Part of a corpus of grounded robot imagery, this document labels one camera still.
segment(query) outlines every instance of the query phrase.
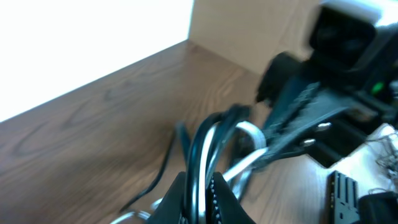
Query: wood grain surface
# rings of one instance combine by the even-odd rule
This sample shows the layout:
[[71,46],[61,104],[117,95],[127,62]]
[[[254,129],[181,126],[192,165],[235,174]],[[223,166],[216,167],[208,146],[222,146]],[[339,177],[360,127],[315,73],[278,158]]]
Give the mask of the wood grain surface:
[[[176,121],[193,134],[210,113],[252,103],[259,79],[182,42],[1,123],[0,223],[109,223],[155,177]],[[133,207],[149,212],[183,170],[176,147]],[[257,223],[318,223],[330,172],[305,156],[277,161],[243,207]]]

